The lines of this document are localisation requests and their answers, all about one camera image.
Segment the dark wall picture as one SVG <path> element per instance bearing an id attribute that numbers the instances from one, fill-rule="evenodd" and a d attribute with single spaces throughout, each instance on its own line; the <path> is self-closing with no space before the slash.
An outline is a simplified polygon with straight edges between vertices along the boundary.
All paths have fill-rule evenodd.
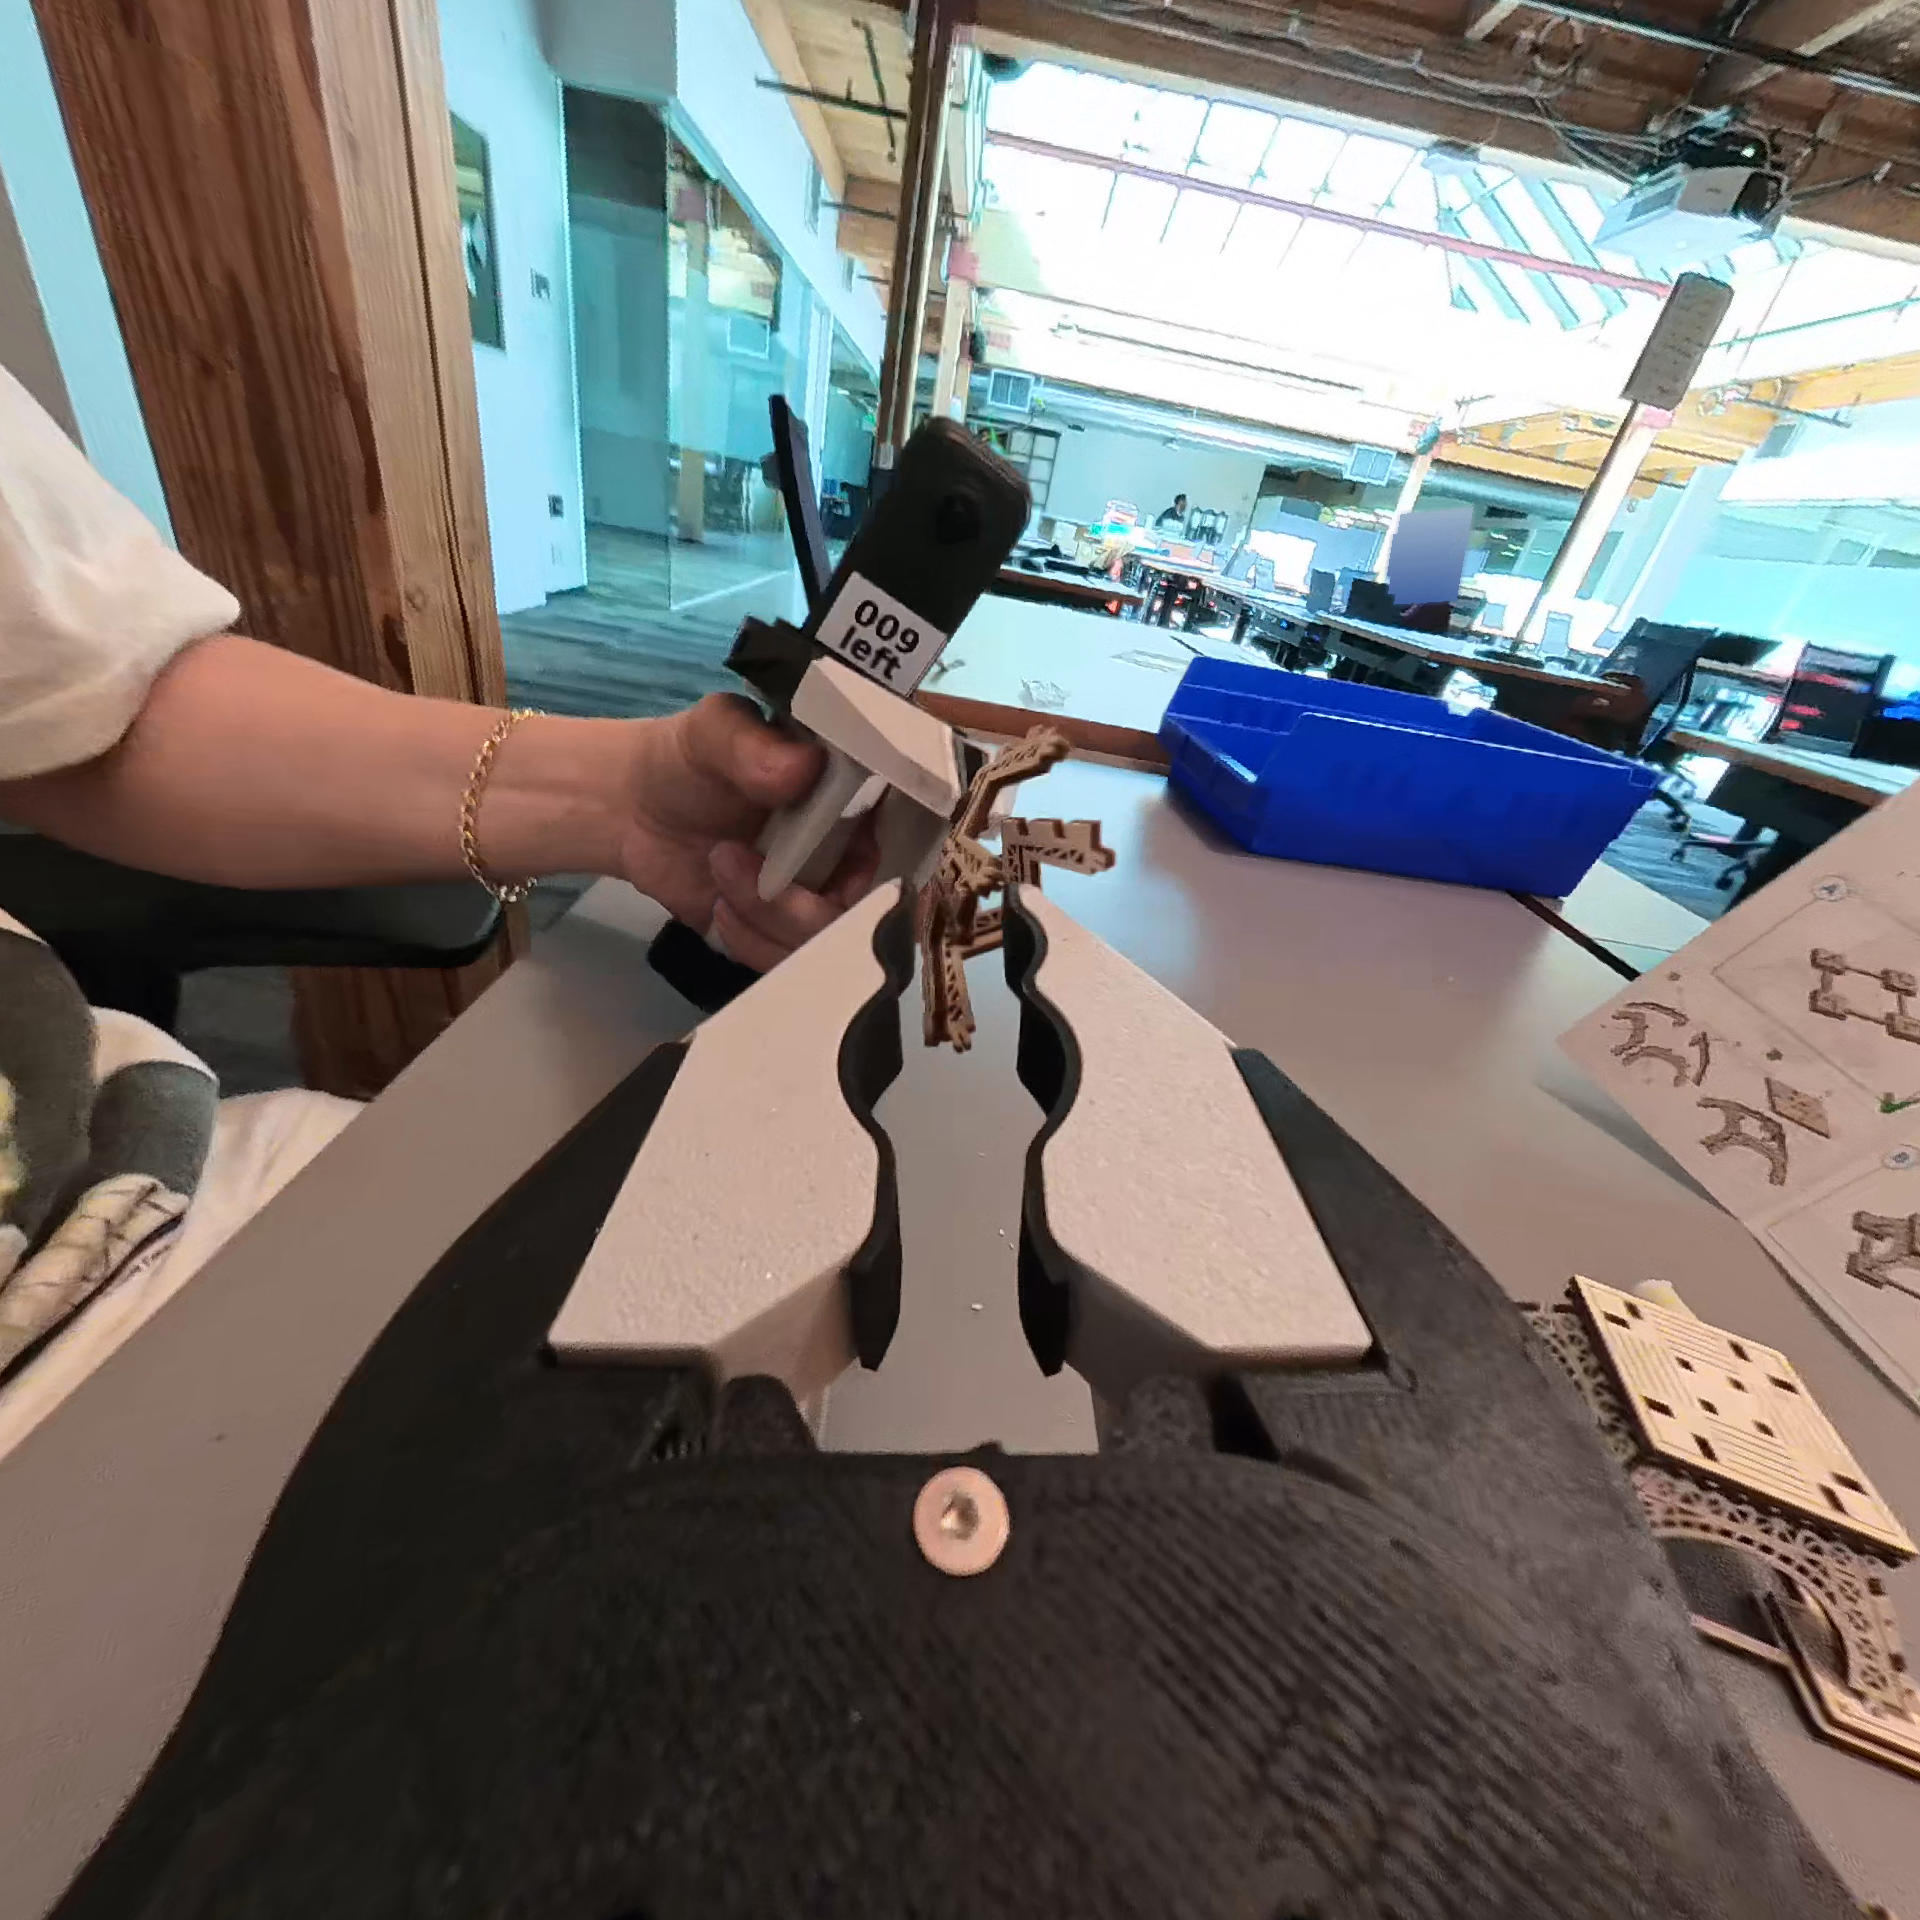
<path id="1" fill-rule="evenodd" d="M 504 352 L 505 319 L 498 289 L 489 141 L 457 112 L 448 115 L 448 130 L 472 341 Z"/>

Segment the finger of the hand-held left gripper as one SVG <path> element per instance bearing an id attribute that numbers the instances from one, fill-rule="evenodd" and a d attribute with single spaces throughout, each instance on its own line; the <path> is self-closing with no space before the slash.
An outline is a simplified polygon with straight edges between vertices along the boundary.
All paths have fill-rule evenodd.
<path id="1" fill-rule="evenodd" d="M 825 761 L 808 794 L 781 808 L 759 837 L 757 897 L 773 902 L 791 889 L 828 895 L 848 880 L 874 887 L 874 808 L 888 781 L 860 761 Z"/>
<path id="2" fill-rule="evenodd" d="M 963 797 L 954 729 L 843 663 L 812 663 L 788 718 L 820 745 L 824 768 L 860 761 L 884 777 L 871 814 L 876 874 L 923 885 Z"/>

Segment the person's printed white shirt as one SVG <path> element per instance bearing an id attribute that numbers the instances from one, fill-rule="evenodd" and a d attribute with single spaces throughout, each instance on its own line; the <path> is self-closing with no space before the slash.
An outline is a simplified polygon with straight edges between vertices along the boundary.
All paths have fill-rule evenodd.
<path id="1" fill-rule="evenodd" d="M 104 757 L 159 673 L 239 619 L 2 371 L 2 777 Z M 352 1120 L 304 1087 L 226 1097 L 155 1024 L 2 929 L 2 1451 L 15 1451 Z"/>

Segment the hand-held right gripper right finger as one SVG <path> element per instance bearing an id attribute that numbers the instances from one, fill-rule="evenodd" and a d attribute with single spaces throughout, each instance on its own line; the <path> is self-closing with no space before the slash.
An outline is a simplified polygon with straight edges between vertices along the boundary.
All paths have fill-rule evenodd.
<path id="1" fill-rule="evenodd" d="M 1039 887 L 1002 962 L 1024 1150 L 1017 1306 L 1045 1376 L 1089 1386 L 1097 1443 L 1172 1425 L 1203 1443 L 1252 1390 L 1376 1386 L 1376 1333 L 1288 1165 L 1236 1046 Z"/>

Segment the small wooden arch assembly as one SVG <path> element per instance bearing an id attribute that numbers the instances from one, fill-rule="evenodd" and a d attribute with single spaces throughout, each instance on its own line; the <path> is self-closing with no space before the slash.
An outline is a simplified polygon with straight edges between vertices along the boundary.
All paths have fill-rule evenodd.
<path id="1" fill-rule="evenodd" d="M 931 878 L 919 889 L 919 981 L 923 1042 L 969 1051 L 977 1032 L 968 962 L 1002 945 L 1003 902 L 1015 885 L 1039 885 L 1045 867 L 1100 874 L 1116 863 L 1100 819 L 1020 818 L 1002 801 L 1071 751 L 1057 726 L 1034 726 L 996 747 L 956 803 Z"/>

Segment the office desk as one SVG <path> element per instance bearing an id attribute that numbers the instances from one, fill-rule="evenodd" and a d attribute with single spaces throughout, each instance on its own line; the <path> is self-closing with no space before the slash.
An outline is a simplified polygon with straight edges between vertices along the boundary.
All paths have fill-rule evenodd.
<path id="1" fill-rule="evenodd" d="M 1680 757 L 1716 759 L 1725 766 L 1841 799 L 1855 808 L 1874 808 L 1896 799 L 1919 778 L 1915 770 L 1883 761 L 1847 759 L 1828 751 L 1739 741 L 1735 735 L 1699 734 L 1692 729 L 1674 729 L 1665 743 L 1674 745 Z"/>

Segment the paper instruction sheet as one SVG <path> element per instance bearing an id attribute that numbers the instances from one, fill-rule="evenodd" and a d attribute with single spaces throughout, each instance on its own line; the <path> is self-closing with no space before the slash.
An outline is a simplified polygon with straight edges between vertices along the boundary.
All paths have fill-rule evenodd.
<path id="1" fill-rule="evenodd" d="M 1559 1046 L 1915 1405 L 1915 783 Z"/>

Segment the person's left hand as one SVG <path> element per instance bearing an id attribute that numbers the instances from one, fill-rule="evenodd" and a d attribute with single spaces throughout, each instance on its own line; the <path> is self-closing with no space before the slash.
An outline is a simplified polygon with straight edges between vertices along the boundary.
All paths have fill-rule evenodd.
<path id="1" fill-rule="evenodd" d="M 874 827 L 857 825 L 825 880 L 762 894 L 769 823 L 825 778 L 825 751 L 736 695 L 673 714 L 611 723 L 615 874 L 700 931 L 711 949 L 771 970 L 876 885 Z"/>

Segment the blue plastic bin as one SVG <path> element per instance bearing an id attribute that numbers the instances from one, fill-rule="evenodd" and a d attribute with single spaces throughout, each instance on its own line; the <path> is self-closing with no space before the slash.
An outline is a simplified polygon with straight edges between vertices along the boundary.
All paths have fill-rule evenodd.
<path id="1" fill-rule="evenodd" d="M 1497 711 L 1193 658 L 1159 723 L 1168 783 L 1239 849 L 1563 897 L 1659 773 Z"/>

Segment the grey desk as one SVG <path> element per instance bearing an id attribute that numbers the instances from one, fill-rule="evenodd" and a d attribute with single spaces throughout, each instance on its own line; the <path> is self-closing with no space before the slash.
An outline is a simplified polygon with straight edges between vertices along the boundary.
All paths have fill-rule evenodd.
<path id="1" fill-rule="evenodd" d="M 1047 895 L 1260 1048 L 1521 1301 L 1666 1279 L 1793 1358 L 1915 1526 L 1915 1413 L 1763 1247 L 1557 1046 L 1624 981 L 1523 902 L 1239 855 L 1163 781 L 1071 761 L 1043 816 L 1100 818 L 1113 871 Z M 674 1039 L 664 912 L 601 882 L 362 1117 L 4 1455 L 2 1913 L 43 1915 L 172 1735 L 256 1536 L 349 1370 L 523 1169 Z M 1087 1386 L 1017 1323 L 1017 1005 L 971 968 L 969 1053 L 921 1043 L 898 1141 L 905 1296 L 880 1370 L 828 1399 L 833 1448 L 1071 1448 Z"/>

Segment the wooden post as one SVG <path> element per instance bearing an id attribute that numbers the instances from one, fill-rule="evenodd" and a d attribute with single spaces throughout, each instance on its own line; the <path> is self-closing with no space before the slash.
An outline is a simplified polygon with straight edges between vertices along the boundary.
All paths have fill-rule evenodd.
<path id="1" fill-rule="evenodd" d="M 498 707 L 436 5 L 34 5 L 184 560 L 239 626 Z"/>

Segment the wooden tower base model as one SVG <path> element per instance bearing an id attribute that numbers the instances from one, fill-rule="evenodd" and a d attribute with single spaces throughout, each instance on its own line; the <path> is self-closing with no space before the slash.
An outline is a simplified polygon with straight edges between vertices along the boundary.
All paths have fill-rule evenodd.
<path id="1" fill-rule="evenodd" d="M 1893 1577 L 1915 1537 L 1793 1362 L 1586 1278 L 1523 1313 L 1594 1414 L 1695 1629 L 1781 1672 L 1817 1739 L 1913 1781 L 1915 1661 Z"/>

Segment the neighbouring grey table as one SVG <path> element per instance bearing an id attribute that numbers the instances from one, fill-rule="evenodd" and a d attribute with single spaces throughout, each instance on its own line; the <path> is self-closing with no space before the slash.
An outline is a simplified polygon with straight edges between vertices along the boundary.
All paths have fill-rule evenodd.
<path id="1" fill-rule="evenodd" d="M 1211 658 L 1273 678 L 1260 650 L 1111 614 L 986 595 L 949 639 L 916 703 L 969 735 L 1009 743 L 1055 726 L 1081 761 L 1165 770 L 1161 718 L 1189 665 Z M 1063 711 L 1021 707 L 1021 678 L 1067 688 Z"/>

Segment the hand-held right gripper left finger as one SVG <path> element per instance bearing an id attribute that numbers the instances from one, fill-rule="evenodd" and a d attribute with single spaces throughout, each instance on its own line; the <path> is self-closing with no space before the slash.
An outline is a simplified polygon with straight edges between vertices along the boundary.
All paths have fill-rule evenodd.
<path id="1" fill-rule="evenodd" d="M 563 1363 L 779 1383 L 820 1438 L 901 1313 L 896 1152 L 915 902 L 888 880 L 671 1057 L 657 1112 L 560 1304 Z"/>

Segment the tall black chair back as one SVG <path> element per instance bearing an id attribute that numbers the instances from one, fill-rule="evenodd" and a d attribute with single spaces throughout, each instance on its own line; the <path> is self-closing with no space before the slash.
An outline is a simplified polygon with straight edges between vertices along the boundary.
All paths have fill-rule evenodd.
<path id="1" fill-rule="evenodd" d="M 820 496 L 812 474 L 809 431 L 786 394 L 769 397 L 775 477 L 796 547 L 808 609 L 824 602 L 833 576 Z"/>

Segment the ceiling projector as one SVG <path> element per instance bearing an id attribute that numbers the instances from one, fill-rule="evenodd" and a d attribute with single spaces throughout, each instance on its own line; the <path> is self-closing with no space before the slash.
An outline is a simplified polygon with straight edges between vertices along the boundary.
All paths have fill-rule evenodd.
<path id="1" fill-rule="evenodd" d="M 1596 253 L 1629 257 L 1645 277 L 1772 239 L 1786 209 L 1786 171 L 1772 137 L 1751 128 L 1695 128 L 1604 207 Z"/>

